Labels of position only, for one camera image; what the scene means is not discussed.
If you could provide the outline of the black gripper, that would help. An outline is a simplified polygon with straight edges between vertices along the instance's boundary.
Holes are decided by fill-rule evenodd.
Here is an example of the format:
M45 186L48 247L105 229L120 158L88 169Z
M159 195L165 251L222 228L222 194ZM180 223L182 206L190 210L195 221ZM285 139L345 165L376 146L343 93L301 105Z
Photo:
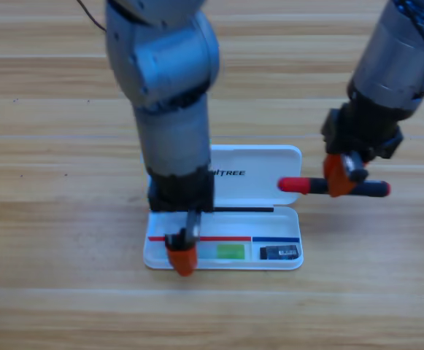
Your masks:
M380 157L393 156L404 137L398 123L402 109L391 109L370 101L350 101L331 109L322 127L327 155L323 175L328 194L349 194L368 176L364 165Z
M213 172L199 167L184 176L153 174L147 192L150 210L155 213L185 212L185 224L176 233L165 235L168 260L180 276L190 276L196 269L197 235L194 233L201 214L214 210Z

